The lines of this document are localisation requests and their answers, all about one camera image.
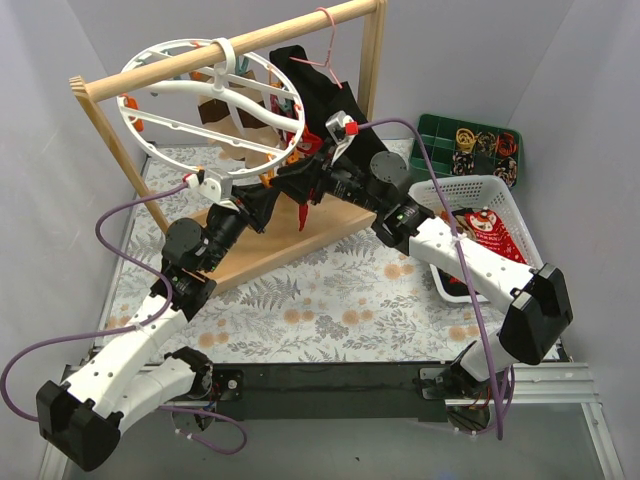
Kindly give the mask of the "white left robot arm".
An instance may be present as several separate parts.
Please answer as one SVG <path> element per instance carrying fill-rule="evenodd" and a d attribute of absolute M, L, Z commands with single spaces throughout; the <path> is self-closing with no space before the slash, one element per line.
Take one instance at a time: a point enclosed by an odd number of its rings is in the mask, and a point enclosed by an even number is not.
<path fill-rule="evenodd" d="M 203 308 L 217 286 L 206 273 L 219 266 L 246 229 L 264 231 L 278 196 L 261 184 L 235 187 L 231 205 L 212 205 L 204 225 L 181 218 L 169 226 L 161 276 L 123 332 L 62 384 L 49 381 L 37 392 L 40 433 L 49 443 L 92 471 L 129 427 L 165 402 L 216 397 L 212 362 L 190 347 L 167 354 L 151 372 L 139 371 Z"/>

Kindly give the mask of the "white round clip hanger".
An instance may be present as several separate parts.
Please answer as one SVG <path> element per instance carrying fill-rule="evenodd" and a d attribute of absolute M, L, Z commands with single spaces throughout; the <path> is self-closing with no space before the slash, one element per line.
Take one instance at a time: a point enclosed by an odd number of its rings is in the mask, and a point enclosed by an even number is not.
<path fill-rule="evenodd" d="M 117 97 L 119 112 L 143 150 L 178 171 L 194 173 L 197 168 L 160 152 L 144 137 L 145 125 L 188 134 L 220 147 L 230 158 L 244 163 L 230 173 L 233 178 L 268 178 L 280 165 L 297 157 L 306 129 L 301 95 L 293 81 L 269 60 L 252 52 L 237 56 L 224 38 L 214 42 L 227 54 L 222 62 L 144 88 L 154 97 L 193 97 L 198 123 L 141 109 L 129 93 Z"/>

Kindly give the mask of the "red christmas sock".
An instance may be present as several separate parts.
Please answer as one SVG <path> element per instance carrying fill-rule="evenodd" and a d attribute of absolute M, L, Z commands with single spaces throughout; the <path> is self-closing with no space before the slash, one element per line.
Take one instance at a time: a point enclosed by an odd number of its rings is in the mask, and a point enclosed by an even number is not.
<path fill-rule="evenodd" d="M 504 222 L 493 210 L 459 209 L 453 215 L 459 233 L 465 233 L 474 242 L 509 260 L 526 264 Z"/>

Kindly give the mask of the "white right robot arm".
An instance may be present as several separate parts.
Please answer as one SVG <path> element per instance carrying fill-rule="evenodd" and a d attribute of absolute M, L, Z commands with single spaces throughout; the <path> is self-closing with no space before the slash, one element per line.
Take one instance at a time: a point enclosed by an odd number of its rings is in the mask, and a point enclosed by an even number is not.
<path fill-rule="evenodd" d="M 375 214 L 372 229 L 390 248 L 435 265 L 484 296 L 505 318 L 486 342 L 476 341 L 432 380 L 451 395 L 475 397 L 490 375 L 515 363 L 539 364 L 573 319 L 562 271 L 545 264 L 534 269 L 452 233 L 452 223 L 417 203 L 403 159 L 376 153 L 360 170 L 346 157 L 337 161 L 316 153 L 285 166 L 271 184 L 299 204 L 317 204 L 330 194 Z"/>

